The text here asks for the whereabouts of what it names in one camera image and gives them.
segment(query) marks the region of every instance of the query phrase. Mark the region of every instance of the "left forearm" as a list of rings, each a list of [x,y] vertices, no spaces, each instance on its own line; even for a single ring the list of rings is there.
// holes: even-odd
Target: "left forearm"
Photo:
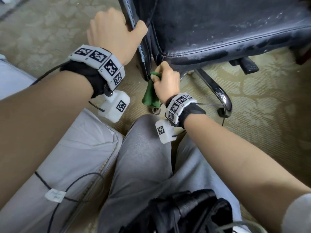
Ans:
[[[45,160],[92,94],[84,76],[63,71],[0,101],[0,209]]]

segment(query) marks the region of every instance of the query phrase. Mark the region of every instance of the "black leather chair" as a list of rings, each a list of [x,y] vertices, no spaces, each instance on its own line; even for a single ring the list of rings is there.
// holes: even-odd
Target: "black leather chair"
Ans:
[[[134,28],[138,20],[148,33],[138,48],[145,80],[151,55],[156,64],[169,62],[181,73],[196,70],[221,101],[221,117],[232,103],[225,91],[201,68],[229,61],[245,74],[259,69],[248,56],[311,42],[311,11],[302,0],[119,0]]]

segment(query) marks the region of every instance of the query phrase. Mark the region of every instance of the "green rag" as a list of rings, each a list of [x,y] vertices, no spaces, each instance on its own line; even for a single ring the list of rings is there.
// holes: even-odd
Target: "green rag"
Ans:
[[[150,74],[156,75],[161,79],[161,74],[151,71]],[[148,105],[151,108],[160,108],[161,102],[156,95],[155,88],[153,87],[153,81],[150,79],[148,82],[147,90],[142,99],[144,105]]]

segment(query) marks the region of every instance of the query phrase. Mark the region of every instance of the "floor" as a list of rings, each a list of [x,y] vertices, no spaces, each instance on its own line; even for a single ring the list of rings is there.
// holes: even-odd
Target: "floor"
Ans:
[[[87,43],[89,20],[97,11],[109,7],[119,9],[118,1],[29,0],[0,22],[0,54],[39,77]],[[232,67],[229,63],[204,68],[232,99],[233,113],[225,121],[225,127],[311,185],[311,62],[296,65],[286,48],[252,59],[260,71],[251,75],[243,74],[238,66]],[[131,103],[119,122],[109,123],[123,134],[135,119],[149,113],[141,103],[147,83],[135,58],[125,71],[126,77],[118,90],[125,91]],[[196,74],[182,80],[181,90],[201,103],[216,101]],[[101,105],[103,99],[95,98],[93,102]],[[221,122],[214,107],[203,107],[208,116]]]

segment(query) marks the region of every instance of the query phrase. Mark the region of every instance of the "cable label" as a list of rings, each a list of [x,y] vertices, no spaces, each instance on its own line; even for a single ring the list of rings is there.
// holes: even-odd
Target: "cable label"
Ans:
[[[44,197],[49,201],[61,203],[63,198],[65,197],[66,192],[56,189],[50,189]]]

